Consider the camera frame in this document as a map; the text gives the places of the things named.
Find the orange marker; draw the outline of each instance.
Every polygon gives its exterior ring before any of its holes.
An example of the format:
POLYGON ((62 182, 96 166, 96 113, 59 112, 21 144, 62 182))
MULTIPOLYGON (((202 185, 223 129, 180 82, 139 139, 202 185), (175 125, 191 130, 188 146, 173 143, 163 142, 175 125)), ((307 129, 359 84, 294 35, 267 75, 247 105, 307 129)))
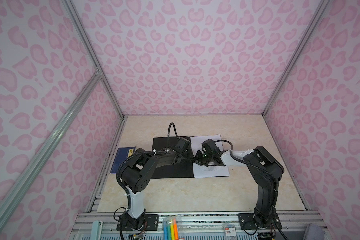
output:
POLYGON ((179 233, 177 231, 176 219, 173 220, 173 231, 175 232, 175 240, 178 240, 179 239, 179 233))

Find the white label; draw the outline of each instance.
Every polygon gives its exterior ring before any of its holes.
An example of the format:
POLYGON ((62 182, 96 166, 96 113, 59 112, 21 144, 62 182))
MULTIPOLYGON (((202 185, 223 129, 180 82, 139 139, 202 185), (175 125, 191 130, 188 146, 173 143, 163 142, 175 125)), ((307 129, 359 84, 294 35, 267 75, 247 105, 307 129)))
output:
POLYGON ((234 227, 226 227, 225 228, 225 235, 227 237, 230 237, 230 236, 236 236, 236 229, 234 227))

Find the blue marker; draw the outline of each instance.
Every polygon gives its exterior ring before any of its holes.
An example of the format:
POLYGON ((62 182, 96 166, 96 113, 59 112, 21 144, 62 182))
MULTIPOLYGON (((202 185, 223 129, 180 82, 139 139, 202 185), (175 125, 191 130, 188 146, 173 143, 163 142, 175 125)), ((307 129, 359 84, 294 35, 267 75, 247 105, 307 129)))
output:
POLYGON ((163 221, 163 229, 164 229, 164 240, 168 240, 168 233, 167 233, 167 224, 163 221))

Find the blue book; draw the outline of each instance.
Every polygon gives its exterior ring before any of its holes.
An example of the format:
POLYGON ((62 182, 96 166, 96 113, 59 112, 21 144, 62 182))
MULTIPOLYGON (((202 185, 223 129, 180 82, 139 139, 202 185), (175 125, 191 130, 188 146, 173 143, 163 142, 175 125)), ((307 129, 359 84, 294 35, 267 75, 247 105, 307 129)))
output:
POLYGON ((120 164, 131 156, 136 150, 136 147, 119 147, 116 152, 115 160, 113 161, 110 173, 116 173, 120 164))

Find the beige table surface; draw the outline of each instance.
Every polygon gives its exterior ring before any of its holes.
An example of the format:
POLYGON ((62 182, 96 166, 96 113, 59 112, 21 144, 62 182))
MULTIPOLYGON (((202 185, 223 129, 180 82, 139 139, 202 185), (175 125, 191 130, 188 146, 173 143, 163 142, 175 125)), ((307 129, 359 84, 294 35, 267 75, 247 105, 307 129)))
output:
MULTIPOLYGON (((305 210, 276 145, 261 115, 219 116, 131 116, 128 117, 118 147, 152 150, 154 137, 167 136, 174 122, 179 136, 220 134, 232 142, 234 150, 264 146, 285 172, 279 185, 277 210, 305 210)), ((246 166, 229 166, 229 177, 152 179, 144 190, 147 212, 253 211, 258 185, 246 166)), ((127 197, 109 174, 97 212, 114 212, 127 207, 127 197)))

